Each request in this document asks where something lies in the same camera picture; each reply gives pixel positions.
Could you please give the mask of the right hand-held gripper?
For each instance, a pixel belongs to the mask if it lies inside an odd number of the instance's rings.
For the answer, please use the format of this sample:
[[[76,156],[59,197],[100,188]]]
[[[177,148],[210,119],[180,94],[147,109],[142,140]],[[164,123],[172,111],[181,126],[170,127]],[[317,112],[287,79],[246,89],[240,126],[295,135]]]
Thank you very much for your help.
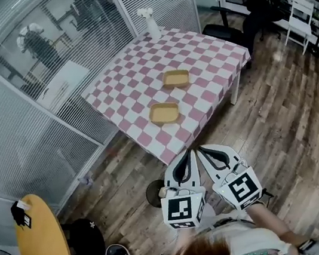
[[[213,190],[236,210],[243,211],[262,197],[263,189],[252,167],[231,147],[203,145],[196,152],[214,182]]]

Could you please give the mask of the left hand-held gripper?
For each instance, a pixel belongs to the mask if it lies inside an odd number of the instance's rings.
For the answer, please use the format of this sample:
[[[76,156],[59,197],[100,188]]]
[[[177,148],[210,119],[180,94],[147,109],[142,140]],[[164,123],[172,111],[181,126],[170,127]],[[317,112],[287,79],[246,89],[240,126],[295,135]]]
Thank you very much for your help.
[[[164,174],[165,196],[161,198],[164,223],[173,229],[199,227],[205,208],[205,187],[194,150],[183,150]]]

